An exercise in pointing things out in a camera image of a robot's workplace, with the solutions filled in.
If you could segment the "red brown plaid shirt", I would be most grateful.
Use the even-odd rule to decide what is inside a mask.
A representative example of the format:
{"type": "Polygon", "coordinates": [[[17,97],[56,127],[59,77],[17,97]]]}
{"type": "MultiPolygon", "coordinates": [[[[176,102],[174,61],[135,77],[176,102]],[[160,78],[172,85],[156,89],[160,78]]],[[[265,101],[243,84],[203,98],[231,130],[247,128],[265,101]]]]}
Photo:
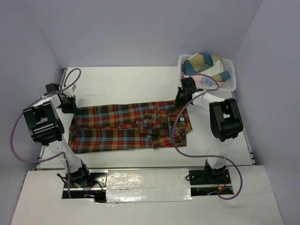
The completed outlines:
{"type": "MultiPolygon", "coordinates": [[[[179,112],[173,100],[78,108],[68,144],[75,154],[172,147],[172,128],[179,112]]],[[[179,147],[186,146],[190,131],[185,110],[175,130],[179,147]]]]}

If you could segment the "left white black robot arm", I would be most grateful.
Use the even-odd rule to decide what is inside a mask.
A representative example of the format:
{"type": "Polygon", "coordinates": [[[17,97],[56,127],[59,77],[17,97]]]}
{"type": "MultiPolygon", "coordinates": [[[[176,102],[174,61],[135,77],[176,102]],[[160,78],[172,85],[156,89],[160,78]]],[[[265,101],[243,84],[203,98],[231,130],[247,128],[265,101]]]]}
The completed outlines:
{"type": "Polygon", "coordinates": [[[46,146],[58,159],[65,169],[66,176],[61,179],[76,187],[87,187],[92,181],[92,175],[86,164],[75,155],[64,138],[65,129],[57,113],[75,114],[75,85],[60,89],[58,84],[46,85],[47,93],[32,106],[23,110],[30,136],[36,143],[46,146]]]}

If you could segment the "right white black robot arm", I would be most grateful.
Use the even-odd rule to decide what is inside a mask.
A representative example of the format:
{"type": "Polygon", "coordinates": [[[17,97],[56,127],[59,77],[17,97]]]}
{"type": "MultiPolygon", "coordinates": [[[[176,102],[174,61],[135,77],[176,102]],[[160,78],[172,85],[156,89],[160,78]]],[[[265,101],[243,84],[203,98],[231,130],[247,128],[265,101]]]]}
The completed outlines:
{"type": "Polygon", "coordinates": [[[182,109],[178,113],[174,126],[172,128],[172,140],[174,147],[177,149],[178,145],[175,141],[175,130],[177,122],[183,111],[192,104],[199,106],[209,112],[210,117],[210,130],[212,135],[217,139],[216,150],[213,154],[203,156],[193,156],[186,153],[180,153],[189,158],[215,158],[213,162],[205,161],[205,166],[201,174],[192,172],[189,174],[189,181],[191,184],[197,182],[219,183],[224,181],[226,176],[225,161],[229,159],[225,156],[230,148],[233,139],[237,138],[239,133],[243,131],[243,122],[237,102],[234,98],[219,98],[212,94],[210,91],[218,90],[217,85],[214,89],[198,89],[193,77],[186,77],[181,80],[181,87],[178,88],[178,93],[175,99],[175,105],[181,106],[182,109]]]}

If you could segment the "blue beige checked cloth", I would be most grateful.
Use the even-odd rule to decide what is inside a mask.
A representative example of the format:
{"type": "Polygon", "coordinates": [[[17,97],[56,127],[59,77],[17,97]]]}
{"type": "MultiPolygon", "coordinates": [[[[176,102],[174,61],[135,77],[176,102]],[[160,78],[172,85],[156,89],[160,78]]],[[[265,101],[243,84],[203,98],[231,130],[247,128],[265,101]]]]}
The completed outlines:
{"type": "Polygon", "coordinates": [[[217,82],[225,82],[231,78],[228,71],[224,70],[222,57],[209,53],[196,53],[181,63],[182,75],[205,74],[217,82]]]}

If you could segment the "white plastic basket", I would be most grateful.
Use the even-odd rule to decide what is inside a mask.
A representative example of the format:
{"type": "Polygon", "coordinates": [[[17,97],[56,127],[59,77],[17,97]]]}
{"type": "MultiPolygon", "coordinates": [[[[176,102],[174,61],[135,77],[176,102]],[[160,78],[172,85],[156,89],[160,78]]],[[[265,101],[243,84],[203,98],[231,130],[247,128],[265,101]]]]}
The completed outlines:
{"type": "MultiPolygon", "coordinates": [[[[182,72],[181,72],[181,63],[186,60],[187,58],[189,58],[192,55],[189,54],[183,54],[179,57],[178,60],[178,71],[179,71],[179,79],[182,76],[182,72]]],[[[224,60],[224,70],[228,71],[231,75],[231,78],[225,82],[219,82],[220,83],[220,90],[223,91],[229,91],[232,92],[234,90],[236,90],[236,75],[235,75],[235,68],[233,65],[233,62],[229,59],[225,59],[224,60]]]]}

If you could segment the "silver foil cover plate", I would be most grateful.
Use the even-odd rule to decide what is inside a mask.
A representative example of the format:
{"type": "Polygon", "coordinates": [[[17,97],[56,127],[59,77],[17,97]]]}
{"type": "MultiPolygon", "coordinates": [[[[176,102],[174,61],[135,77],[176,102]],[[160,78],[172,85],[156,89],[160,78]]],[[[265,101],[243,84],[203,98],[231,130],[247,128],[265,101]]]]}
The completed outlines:
{"type": "Polygon", "coordinates": [[[182,202],[192,200],[188,169],[109,170],[108,203],[182,202]]]}

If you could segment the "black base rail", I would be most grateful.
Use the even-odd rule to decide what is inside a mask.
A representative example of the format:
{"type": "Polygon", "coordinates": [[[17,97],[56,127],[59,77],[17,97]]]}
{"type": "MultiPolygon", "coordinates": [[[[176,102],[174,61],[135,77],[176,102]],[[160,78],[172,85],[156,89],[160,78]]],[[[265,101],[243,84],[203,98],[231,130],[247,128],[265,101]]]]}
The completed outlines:
{"type": "MultiPolygon", "coordinates": [[[[206,195],[232,195],[233,188],[229,171],[226,168],[211,170],[209,168],[189,170],[184,175],[185,180],[189,183],[192,197],[206,195]]],[[[70,185],[71,197],[73,199],[90,198],[98,203],[107,202],[108,172],[92,172],[91,179],[86,187],[79,185],[70,185]]]]}

